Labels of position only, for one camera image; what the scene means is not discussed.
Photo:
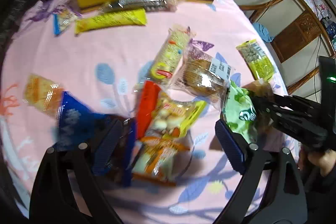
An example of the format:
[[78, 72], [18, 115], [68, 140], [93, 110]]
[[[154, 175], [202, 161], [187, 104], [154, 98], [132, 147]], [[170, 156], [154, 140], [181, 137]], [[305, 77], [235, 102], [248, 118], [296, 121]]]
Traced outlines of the person right hand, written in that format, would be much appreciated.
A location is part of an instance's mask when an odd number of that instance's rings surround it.
[[309, 160], [313, 165], [317, 166], [321, 176], [326, 177], [335, 166], [335, 151], [330, 149], [324, 153], [308, 152], [304, 147], [301, 147], [298, 160], [300, 170], [304, 169], [305, 160]]

